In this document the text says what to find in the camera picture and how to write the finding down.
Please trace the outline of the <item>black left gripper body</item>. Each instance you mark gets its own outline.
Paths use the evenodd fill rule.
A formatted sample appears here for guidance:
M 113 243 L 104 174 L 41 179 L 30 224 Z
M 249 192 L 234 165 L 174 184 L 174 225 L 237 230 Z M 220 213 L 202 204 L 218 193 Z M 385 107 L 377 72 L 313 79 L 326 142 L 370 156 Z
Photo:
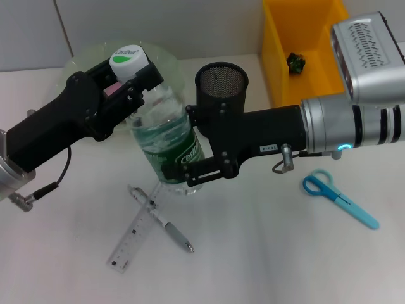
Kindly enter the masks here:
M 6 156 L 31 172 L 82 138 L 103 141 L 127 116 L 122 105 L 94 77 L 74 73 L 57 98 L 7 131 Z

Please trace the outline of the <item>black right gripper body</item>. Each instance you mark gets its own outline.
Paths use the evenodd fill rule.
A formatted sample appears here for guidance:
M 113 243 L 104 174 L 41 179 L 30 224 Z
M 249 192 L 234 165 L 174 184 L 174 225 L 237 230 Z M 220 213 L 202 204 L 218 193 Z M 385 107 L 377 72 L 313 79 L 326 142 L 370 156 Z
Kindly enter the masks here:
M 225 178 L 234 178 L 250 158 L 282 154 L 283 169 L 294 169 L 292 153 L 306 149 L 306 131 L 298 105 L 243 113 L 221 111 L 220 138 L 209 138 L 214 157 L 227 159 Z

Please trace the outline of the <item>pink toy peach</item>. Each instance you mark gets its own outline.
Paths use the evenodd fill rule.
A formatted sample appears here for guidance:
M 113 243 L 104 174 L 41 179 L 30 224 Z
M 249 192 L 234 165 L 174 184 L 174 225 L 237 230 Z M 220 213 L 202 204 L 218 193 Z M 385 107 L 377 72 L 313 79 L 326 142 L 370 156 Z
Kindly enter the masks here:
M 107 96 L 112 95 L 114 92 L 116 92 L 120 87 L 122 86 L 121 83 L 116 82 L 115 84 L 105 88 L 104 92 Z

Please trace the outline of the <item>clear green-label water bottle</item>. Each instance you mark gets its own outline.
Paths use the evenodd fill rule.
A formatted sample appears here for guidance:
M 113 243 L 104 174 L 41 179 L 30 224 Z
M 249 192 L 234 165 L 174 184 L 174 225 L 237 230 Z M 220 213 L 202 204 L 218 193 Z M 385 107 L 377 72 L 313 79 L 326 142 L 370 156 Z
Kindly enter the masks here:
M 166 82 L 142 94 L 144 105 L 126 119 L 133 136 L 162 184 L 177 194 L 194 194 L 201 186 L 190 187 L 179 179 L 166 178 L 161 170 L 163 165 L 204 159 L 183 102 Z

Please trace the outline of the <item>blue scissors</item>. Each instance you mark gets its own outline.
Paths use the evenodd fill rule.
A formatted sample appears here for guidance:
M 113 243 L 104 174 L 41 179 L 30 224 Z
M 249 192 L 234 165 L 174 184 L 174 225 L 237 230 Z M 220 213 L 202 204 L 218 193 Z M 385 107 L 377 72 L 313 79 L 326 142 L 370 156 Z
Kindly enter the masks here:
M 312 196 L 323 196 L 344 210 L 350 216 L 372 230 L 380 228 L 377 219 L 362 209 L 348 198 L 341 190 L 335 187 L 334 179 L 330 172 L 316 169 L 302 181 L 304 190 Z

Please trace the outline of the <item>black mesh pen cup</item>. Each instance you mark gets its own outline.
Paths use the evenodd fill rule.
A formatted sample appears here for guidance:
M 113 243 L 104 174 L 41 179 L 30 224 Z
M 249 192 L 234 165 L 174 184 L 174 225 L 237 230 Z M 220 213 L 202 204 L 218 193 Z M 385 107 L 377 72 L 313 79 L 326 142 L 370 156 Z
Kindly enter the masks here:
M 244 113 L 247 73 L 228 62 L 214 62 L 202 67 L 196 74 L 196 105 L 219 106 L 226 115 L 239 117 Z

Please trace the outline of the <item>grey-grip ballpoint pen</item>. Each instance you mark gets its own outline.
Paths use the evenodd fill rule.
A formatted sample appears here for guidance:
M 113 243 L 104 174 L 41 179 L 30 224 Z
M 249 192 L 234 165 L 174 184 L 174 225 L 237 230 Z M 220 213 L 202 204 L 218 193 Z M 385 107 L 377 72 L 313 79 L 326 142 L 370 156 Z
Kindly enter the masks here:
M 191 242 L 180 232 L 180 230 L 173 224 L 173 222 L 167 220 L 161 214 L 161 205 L 156 203 L 151 199 L 144 190 L 139 187 L 133 187 L 128 185 L 128 191 L 130 195 L 141 205 L 144 206 L 151 217 L 157 221 L 166 231 L 174 242 L 176 242 L 179 247 L 183 248 L 189 253 L 195 252 L 195 249 Z

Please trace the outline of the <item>clear plastic ruler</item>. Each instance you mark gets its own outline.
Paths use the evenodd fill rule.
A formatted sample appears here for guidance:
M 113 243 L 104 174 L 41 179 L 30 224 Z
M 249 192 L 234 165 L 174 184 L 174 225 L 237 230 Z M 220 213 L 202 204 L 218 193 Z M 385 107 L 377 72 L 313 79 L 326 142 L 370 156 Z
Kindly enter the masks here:
M 107 264 L 119 273 L 127 270 L 153 227 L 164 227 L 168 222 L 161 214 L 166 195 L 162 183 L 157 183 L 151 194 L 131 185 L 128 185 L 128 191 L 139 204 L 140 210 L 108 259 Z

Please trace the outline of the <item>green wavy glass bowl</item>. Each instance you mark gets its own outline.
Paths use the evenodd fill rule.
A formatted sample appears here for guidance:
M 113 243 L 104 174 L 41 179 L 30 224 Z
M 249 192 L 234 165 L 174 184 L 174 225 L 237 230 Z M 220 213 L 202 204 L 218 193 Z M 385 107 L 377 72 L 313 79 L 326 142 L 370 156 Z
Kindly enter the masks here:
M 158 45 L 135 39 L 118 39 L 102 42 L 76 53 L 74 57 L 66 62 L 53 91 L 53 96 L 56 97 L 63 91 L 67 79 L 72 74 L 77 71 L 86 72 L 90 70 L 103 61 L 110 59 L 113 53 L 120 48 L 128 45 L 141 46 L 163 77 L 163 85 L 170 87 L 172 93 L 176 95 L 179 101 L 183 100 L 185 83 L 177 58 Z

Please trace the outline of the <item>yellow plastic bin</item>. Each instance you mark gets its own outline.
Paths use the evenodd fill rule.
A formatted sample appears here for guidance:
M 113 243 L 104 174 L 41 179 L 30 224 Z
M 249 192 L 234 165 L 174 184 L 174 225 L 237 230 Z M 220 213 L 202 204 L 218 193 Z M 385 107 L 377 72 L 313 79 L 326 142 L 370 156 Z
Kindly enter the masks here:
M 263 69 L 274 107 L 344 92 L 333 55 L 330 30 L 348 18 L 341 0 L 263 0 Z M 286 59 L 301 54 L 301 74 L 289 74 Z

